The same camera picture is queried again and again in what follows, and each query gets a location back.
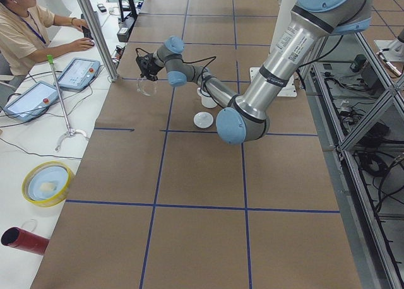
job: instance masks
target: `lanyard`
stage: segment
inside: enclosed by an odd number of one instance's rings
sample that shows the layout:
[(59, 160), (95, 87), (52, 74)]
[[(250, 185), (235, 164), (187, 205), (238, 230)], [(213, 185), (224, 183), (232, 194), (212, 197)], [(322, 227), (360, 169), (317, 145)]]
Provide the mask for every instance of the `lanyard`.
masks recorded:
[(31, 25), (30, 25), (27, 21), (25, 21), (21, 16), (19, 16), (18, 14), (16, 14), (16, 13), (15, 13), (14, 11), (12, 11), (12, 10), (10, 10), (10, 11), (11, 11), (12, 13), (14, 13), (16, 16), (18, 16), (18, 17), (20, 18), (20, 20), (21, 20), (22, 22), (24, 22), (25, 25), (26, 25), (29, 29), (31, 29), (31, 31), (42, 41), (42, 43), (46, 44), (46, 41), (45, 41), (44, 37), (40, 34), (40, 30), (39, 30), (39, 27), (38, 27), (38, 25), (37, 25), (37, 22), (35, 22), (35, 20), (32, 18), (32, 15), (30, 14), (29, 11), (28, 11), (28, 14), (29, 14), (30, 18), (32, 19), (32, 21), (35, 23), (35, 26), (37, 27), (38, 32), (36, 32), (35, 29), (33, 29), (33, 28), (31, 27)]

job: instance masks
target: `white device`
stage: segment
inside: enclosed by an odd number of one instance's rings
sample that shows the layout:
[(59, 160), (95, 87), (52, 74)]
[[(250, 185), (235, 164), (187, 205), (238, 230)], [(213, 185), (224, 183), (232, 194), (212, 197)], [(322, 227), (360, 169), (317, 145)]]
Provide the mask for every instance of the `white device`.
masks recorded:
[(99, 61), (77, 57), (66, 66), (57, 81), (62, 89), (82, 91), (97, 75), (99, 68)]
[(28, 122), (43, 114), (58, 98), (55, 86), (39, 81), (7, 104), (4, 112), (9, 117)]

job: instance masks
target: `man's hand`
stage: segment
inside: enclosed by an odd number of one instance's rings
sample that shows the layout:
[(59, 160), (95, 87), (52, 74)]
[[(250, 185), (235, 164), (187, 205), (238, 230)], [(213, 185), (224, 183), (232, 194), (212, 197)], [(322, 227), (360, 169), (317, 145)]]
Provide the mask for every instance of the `man's hand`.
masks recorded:
[(69, 43), (71, 47), (71, 52), (74, 51), (85, 51), (94, 46), (93, 41), (90, 38), (79, 38), (71, 43)]
[(83, 32), (83, 29), (81, 29), (82, 26), (84, 26), (85, 28), (89, 29), (88, 24), (86, 22), (86, 20), (84, 19), (73, 19), (72, 21), (72, 26), (77, 29), (79, 32)]

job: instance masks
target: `white table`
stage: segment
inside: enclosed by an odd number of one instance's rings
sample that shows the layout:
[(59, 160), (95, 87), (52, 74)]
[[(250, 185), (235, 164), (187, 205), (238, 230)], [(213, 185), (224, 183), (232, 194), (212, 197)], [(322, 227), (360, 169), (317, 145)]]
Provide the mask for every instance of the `white table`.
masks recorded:
[[(109, 4), (110, 3), (105, 3), (107, 9), (110, 7)], [(71, 16), (79, 18), (80, 14), (80, 10), (77, 9)], [(116, 37), (116, 32), (119, 29), (118, 18), (107, 13), (100, 16), (100, 23), (105, 41), (112, 54), (116, 45), (124, 45), (119, 43)], [(62, 27), (50, 46), (65, 44), (82, 37), (83, 34), (74, 28)], [(74, 57), (94, 59), (103, 64), (97, 48), (92, 48), (88, 51), (72, 52), (54, 59), (55, 68), (62, 71)], [(66, 110), (68, 112), (70, 112), (78, 101), (92, 92), (92, 95), (82, 101), (69, 115), (71, 126), (74, 129), (84, 130), (88, 136), (91, 136), (93, 132), (95, 120), (99, 115), (110, 86), (108, 72), (103, 66), (101, 66), (101, 68), (102, 71), (91, 84), (92, 91), (88, 87), (80, 93), (63, 92), (64, 97), (72, 95), (72, 97), (65, 100)], [(43, 62), (35, 65), (30, 73), (43, 73), (50, 70), (49, 64)], [(53, 83), (51, 73), (44, 76), (35, 76), (34, 78), (37, 81), (42, 80)], [(27, 79), (21, 84), (17, 92), (24, 92), (34, 83), (32, 79)], [(59, 103), (52, 106), (48, 112), (62, 116)], [(18, 121), (4, 117), (4, 113), (1, 113), (0, 127), (17, 123)], [(2, 128), (2, 130), (3, 134), (0, 138), (32, 153), (81, 158), (88, 143), (82, 135), (78, 134), (72, 138), (65, 139), (60, 152), (56, 152), (55, 147), (57, 140), (67, 129), (63, 117), (56, 117), (49, 114), (42, 115), (28, 124)], [(33, 233), (50, 238), (64, 202), (50, 208), (35, 206), (23, 198), (21, 193), (22, 182), (29, 171), (41, 163), (57, 160), (65, 163), (76, 173), (80, 161), (66, 158), (27, 155), (14, 146), (7, 145), (3, 141), (0, 141), (0, 158), (0, 235), (8, 228), (21, 227), (26, 221), (34, 219), (37, 221), (37, 227)], [(42, 260), (42, 256), (5, 247), (3, 245), (0, 245), (0, 258), (0, 287), (7, 289), (29, 288)]]

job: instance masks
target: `beige shirt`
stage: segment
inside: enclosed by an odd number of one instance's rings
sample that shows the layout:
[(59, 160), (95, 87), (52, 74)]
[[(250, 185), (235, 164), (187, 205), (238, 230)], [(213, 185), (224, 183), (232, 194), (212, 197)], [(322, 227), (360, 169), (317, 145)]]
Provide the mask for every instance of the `beige shirt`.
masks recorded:
[[(29, 8), (28, 11), (32, 18), (30, 16), (20, 18), (0, 3), (0, 51), (10, 64), (11, 72), (15, 76), (27, 75), (35, 64), (27, 56), (49, 45), (46, 27), (53, 25), (55, 16), (54, 13), (40, 6)], [(45, 43), (24, 21), (44, 38)]]

